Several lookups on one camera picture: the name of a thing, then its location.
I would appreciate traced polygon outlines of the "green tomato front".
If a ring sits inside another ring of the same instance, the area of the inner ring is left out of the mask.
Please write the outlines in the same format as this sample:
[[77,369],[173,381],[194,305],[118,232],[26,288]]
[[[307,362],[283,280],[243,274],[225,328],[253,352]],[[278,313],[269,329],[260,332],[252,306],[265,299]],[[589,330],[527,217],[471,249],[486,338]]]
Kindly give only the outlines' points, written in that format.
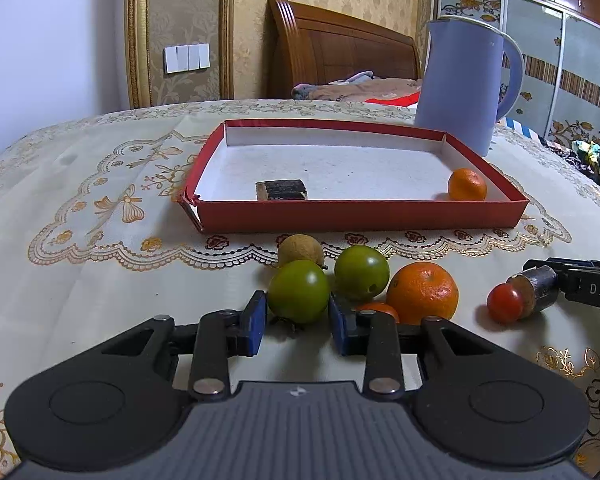
[[268,308],[297,324],[314,322],[327,308],[329,281],[322,268],[310,260],[281,266],[268,285]]

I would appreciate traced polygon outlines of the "small orange tangerine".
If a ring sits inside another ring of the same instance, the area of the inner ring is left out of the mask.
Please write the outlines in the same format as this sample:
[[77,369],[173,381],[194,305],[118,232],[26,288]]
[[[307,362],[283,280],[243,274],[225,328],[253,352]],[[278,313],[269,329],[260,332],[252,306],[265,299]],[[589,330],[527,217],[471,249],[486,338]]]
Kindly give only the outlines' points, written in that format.
[[460,168],[452,172],[448,181],[450,200],[474,200],[482,202],[486,199],[488,187],[486,180],[469,168]]

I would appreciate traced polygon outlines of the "folded blanket on bed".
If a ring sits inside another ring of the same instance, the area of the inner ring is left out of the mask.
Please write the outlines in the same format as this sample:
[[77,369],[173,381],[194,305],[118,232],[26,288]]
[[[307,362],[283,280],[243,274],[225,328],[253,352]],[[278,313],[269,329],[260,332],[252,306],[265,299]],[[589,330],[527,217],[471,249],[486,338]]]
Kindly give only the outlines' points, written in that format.
[[420,79],[380,78],[373,72],[357,73],[328,84],[297,84],[291,91],[295,100],[361,102],[411,106],[419,100]]

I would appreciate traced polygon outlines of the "wooden bed headboard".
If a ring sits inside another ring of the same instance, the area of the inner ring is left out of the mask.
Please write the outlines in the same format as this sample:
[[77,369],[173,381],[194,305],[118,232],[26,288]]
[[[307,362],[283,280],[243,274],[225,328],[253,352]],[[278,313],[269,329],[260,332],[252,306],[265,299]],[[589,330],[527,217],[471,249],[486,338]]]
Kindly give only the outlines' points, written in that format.
[[266,95],[288,99],[297,84],[327,84],[370,70],[384,78],[420,76],[416,42],[380,25],[290,0],[268,0],[272,56]]

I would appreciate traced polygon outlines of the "white wall switch panel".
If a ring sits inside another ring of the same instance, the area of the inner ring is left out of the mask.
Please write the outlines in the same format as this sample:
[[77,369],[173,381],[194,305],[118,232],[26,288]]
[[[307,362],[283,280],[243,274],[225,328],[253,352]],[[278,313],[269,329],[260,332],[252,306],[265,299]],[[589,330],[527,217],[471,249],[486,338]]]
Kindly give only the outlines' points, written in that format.
[[164,71],[167,75],[208,70],[210,48],[208,44],[179,44],[163,50]]

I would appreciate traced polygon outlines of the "large orange tangerine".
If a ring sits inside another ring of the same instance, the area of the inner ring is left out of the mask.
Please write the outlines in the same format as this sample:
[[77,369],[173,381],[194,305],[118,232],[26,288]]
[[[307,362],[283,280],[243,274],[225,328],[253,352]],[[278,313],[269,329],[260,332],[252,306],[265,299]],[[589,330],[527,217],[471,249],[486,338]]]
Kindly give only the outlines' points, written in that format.
[[415,262],[393,275],[386,303],[396,310],[400,322],[419,325],[427,316],[450,320],[455,314],[460,292],[451,274],[432,262]]

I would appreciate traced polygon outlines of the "red cardboard box tray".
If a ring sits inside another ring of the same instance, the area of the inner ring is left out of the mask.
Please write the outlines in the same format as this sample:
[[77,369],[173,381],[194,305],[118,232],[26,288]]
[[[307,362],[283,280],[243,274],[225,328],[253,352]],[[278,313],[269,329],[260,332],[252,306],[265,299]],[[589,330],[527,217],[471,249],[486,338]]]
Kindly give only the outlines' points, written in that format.
[[[453,171],[486,199],[450,200]],[[256,183],[300,179],[306,200],[257,200]],[[454,136],[335,119],[229,119],[200,149],[178,202],[206,234],[511,229],[528,200]]]

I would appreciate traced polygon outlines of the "lavender blue pitcher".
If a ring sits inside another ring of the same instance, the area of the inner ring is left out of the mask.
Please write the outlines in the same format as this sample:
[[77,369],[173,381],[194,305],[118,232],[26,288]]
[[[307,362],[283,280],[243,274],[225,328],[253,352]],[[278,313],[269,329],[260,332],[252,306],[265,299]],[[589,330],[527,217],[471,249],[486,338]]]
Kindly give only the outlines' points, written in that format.
[[518,99],[524,56],[511,36],[473,18],[444,16],[427,27],[415,125],[449,133],[484,157],[496,123]]

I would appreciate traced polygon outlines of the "green tomato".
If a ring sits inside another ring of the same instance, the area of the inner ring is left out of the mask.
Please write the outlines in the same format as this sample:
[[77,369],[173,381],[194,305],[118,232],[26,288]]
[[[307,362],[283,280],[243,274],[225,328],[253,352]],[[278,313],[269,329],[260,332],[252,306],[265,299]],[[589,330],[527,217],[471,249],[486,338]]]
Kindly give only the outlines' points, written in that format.
[[387,259],[378,250],[364,245],[351,246],[337,258],[335,286],[340,296],[366,302],[380,295],[389,283]]
[[314,322],[327,308],[329,281],[322,268],[310,260],[281,266],[268,285],[268,308],[297,324]]

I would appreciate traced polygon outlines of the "red cherry tomato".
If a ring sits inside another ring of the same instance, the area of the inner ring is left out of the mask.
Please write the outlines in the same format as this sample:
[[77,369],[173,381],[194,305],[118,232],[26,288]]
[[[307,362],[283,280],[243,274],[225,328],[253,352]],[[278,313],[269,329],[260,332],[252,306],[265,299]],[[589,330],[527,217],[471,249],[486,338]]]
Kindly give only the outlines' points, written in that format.
[[486,298],[490,318],[502,325],[515,323],[524,310],[521,296],[509,283],[498,284]]
[[360,306],[356,307],[355,310],[357,310],[358,312],[374,311],[385,313],[390,315],[394,319],[394,322],[396,322],[396,324],[400,323],[400,316],[399,313],[396,312],[396,309],[381,301],[373,301],[368,302],[367,304],[361,304]]

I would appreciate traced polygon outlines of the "dark sugarcane piece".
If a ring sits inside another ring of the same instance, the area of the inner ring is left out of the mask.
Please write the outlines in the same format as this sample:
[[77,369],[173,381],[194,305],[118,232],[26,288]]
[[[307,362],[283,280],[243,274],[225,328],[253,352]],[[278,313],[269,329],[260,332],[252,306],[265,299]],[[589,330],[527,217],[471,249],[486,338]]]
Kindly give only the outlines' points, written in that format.
[[256,183],[257,200],[306,200],[308,191],[300,179],[267,180]]
[[558,298],[558,275],[549,266],[537,266],[514,274],[507,281],[522,300],[521,318],[552,306]]

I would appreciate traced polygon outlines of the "tan longan fruit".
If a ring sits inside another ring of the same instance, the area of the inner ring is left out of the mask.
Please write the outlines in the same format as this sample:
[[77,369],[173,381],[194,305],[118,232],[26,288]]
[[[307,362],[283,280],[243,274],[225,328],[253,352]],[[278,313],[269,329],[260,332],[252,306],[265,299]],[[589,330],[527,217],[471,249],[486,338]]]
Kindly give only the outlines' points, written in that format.
[[280,266],[298,260],[308,260],[320,268],[325,267],[322,245],[312,236],[294,234],[286,237],[278,246],[277,261]]

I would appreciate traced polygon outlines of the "wardrobe with patterned doors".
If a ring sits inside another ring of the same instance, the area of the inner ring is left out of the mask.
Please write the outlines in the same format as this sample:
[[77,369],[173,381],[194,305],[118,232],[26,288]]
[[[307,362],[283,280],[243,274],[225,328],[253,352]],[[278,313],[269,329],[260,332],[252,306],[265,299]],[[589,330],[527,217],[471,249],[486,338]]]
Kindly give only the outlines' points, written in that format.
[[524,78],[509,119],[565,146],[600,143],[600,0],[432,0],[431,14],[474,18],[516,41]]

